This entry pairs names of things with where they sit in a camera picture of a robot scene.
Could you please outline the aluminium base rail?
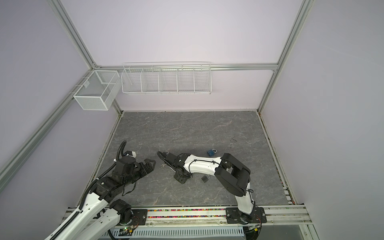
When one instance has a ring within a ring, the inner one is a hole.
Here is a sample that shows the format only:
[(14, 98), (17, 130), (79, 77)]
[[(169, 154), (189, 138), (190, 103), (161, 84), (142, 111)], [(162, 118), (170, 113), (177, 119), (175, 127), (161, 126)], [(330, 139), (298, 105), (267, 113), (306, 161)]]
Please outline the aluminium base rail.
[(75, 209), (49, 240), (135, 240), (243, 237), (255, 239), (263, 227), (298, 226), (305, 240), (319, 237), (303, 205), (260, 206), (251, 215), (231, 206), (186, 208), (117, 207)]

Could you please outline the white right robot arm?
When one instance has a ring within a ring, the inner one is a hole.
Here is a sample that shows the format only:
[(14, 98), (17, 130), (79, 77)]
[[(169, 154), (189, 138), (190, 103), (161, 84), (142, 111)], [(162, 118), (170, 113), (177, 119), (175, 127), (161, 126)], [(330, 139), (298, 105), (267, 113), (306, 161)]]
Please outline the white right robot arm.
[(257, 206), (252, 197), (251, 170), (231, 154), (206, 158), (186, 153), (176, 156), (158, 151), (157, 155), (175, 172), (174, 179), (181, 184), (191, 179), (193, 174), (216, 177), (237, 201), (236, 208), (226, 208), (227, 223), (262, 225), (267, 222), (265, 210)]

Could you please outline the white mesh box basket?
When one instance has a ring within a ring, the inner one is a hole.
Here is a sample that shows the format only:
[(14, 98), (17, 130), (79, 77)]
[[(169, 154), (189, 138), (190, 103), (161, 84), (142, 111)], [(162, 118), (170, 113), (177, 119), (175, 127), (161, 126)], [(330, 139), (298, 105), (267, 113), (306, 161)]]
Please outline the white mesh box basket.
[(74, 98), (83, 110), (108, 111), (121, 87), (118, 71), (94, 70), (74, 93)]

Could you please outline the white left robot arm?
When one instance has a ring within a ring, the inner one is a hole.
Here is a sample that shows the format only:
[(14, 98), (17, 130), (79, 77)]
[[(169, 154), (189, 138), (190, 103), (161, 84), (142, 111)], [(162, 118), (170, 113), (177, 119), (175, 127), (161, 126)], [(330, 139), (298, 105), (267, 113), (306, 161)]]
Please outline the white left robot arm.
[(127, 226), (132, 233), (140, 225), (144, 216), (136, 216), (132, 206), (117, 197), (128, 194), (128, 185), (136, 185), (138, 180), (153, 172), (156, 161), (137, 162), (135, 152), (124, 150), (126, 143), (120, 144), (113, 164), (92, 181), (80, 204), (47, 237), (49, 240), (96, 240), (104, 233), (114, 239), (111, 230), (115, 226)]

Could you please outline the aluminium frame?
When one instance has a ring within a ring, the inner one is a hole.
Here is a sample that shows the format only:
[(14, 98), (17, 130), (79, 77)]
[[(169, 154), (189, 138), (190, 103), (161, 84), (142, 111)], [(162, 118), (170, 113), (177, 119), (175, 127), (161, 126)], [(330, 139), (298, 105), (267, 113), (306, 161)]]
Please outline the aluminium frame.
[[(283, 48), (281, 56), (277, 63), (252, 63), (252, 64), (187, 64), (180, 62), (177, 65), (148, 65), (147, 68), (158, 69), (162, 71), (178, 70), (178, 71), (192, 71), (195, 69), (208, 69), (210, 71), (258, 71), (268, 70), (273, 71), (272, 78), (267, 85), (267, 89), (262, 97), (261, 103), (257, 109), (261, 112), (264, 108), (268, 97), (272, 91), (276, 79), (279, 76), (280, 71), (283, 69), (284, 63), (288, 59), (288, 55), (292, 50), (294, 43), (299, 36), (300, 30), (310, 13), (314, 1), (303, 1), (299, 9), (298, 15), (294, 22), (294, 26), (289, 34), (287, 42)], [(67, 94), (67, 96), (58, 104), (58, 106), (50, 113), (50, 115), (41, 123), (39, 127), (24, 141), (21, 147), (15, 152), (15, 154), (9, 159), (9, 161), (1, 168), (1, 190), (3, 191), (16, 173), (25, 164), (31, 154), (37, 149), (48, 133), (53, 129), (61, 117), (66, 113), (69, 107), (73, 104), (76, 96), (76, 92), (81, 88), (81, 85), (85, 83), (86, 79), (97, 71), (124, 71), (124, 67), (108, 67), (97, 66), (92, 60), (91, 55), (85, 44), (83, 43), (80, 35), (76, 31), (70, 17), (64, 9), (61, 1), (48, 1), (48, 5), (51, 7), (55, 16), (58, 18), (64, 30), (69, 35), (70, 39), (74, 43), (76, 49), (80, 52), (80, 55), (85, 59), (86, 64), (90, 69), (80, 79), (80, 81), (73, 87), (73, 89)]]

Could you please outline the blue padlock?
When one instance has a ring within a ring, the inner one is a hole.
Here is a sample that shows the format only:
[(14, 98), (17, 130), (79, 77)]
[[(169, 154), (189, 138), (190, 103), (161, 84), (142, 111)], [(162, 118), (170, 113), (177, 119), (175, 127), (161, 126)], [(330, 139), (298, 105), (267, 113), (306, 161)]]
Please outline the blue padlock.
[(211, 150), (208, 150), (208, 151), (207, 151), (207, 154), (208, 154), (209, 157), (214, 156), (216, 153), (217, 153), (217, 150), (216, 150), (216, 149), (211, 149)]

